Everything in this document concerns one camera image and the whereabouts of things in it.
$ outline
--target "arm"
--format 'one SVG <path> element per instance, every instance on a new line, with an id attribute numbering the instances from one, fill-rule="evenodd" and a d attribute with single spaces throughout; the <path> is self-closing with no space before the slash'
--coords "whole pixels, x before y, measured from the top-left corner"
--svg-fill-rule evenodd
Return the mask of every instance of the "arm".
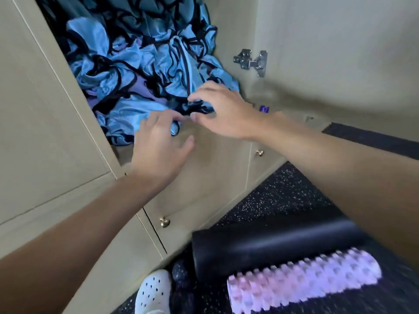
<path id="1" fill-rule="evenodd" d="M 217 113 L 194 113 L 195 122 L 278 151 L 364 231 L 419 266 L 419 161 L 314 132 L 282 113 L 257 112 L 215 83 L 189 99 L 208 101 Z"/>
<path id="2" fill-rule="evenodd" d="M 152 113 L 136 133 L 132 173 L 77 213 L 0 260 L 2 313 L 60 313 L 123 226 L 180 172 L 194 147 L 172 144 L 175 112 Z"/>

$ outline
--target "blue garment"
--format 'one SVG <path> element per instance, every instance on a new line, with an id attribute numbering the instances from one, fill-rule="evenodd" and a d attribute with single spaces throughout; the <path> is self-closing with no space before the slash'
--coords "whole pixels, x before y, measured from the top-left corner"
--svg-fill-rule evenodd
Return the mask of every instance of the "blue garment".
<path id="1" fill-rule="evenodd" d="M 37 2 L 81 89 L 96 93 L 93 110 L 112 144 L 132 143 L 141 119 L 154 110 L 212 112 L 208 102 L 186 99 L 207 80 L 239 90 L 211 56 L 217 28 L 201 0 Z M 155 99 L 129 90 L 138 75 Z M 172 134 L 178 130 L 174 123 Z"/>

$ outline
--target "white shoe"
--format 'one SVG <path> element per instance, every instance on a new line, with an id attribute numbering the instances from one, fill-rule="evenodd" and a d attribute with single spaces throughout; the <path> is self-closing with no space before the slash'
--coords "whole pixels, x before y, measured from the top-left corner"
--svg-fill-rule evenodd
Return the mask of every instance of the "white shoe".
<path id="1" fill-rule="evenodd" d="M 135 314 L 170 314 L 170 273 L 157 270 L 145 278 L 135 299 Z"/>

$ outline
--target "cabinet hinge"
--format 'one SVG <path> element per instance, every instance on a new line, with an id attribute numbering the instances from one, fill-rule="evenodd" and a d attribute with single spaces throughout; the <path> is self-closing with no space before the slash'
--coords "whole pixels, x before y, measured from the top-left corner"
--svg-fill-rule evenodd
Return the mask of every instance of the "cabinet hinge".
<path id="1" fill-rule="evenodd" d="M 242 49 L 240 54 L 234 56 L 233 61 L 240 64 L 242 69 L 249 70 L 251 67 L 254 67 L 258 72 L 259 77 L 265 77 L 266 72 L 266 62 L 268 61 L 268 52 L 260 51 L 259 56 L 256 59 L 252 60 L 251 58 L 252 50 L 251 49 Z"/>

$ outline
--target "gold knob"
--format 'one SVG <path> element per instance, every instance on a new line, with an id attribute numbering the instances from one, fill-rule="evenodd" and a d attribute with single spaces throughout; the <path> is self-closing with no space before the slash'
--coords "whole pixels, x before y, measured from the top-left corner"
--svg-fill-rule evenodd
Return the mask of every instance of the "gold knob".
<path id="1" fill-rule="evenodd" d="M 160 218 L 160 226 L 163 228 L 167 228 L 170 225 L 170 219 L 166 219 L 165 217 Z"/>

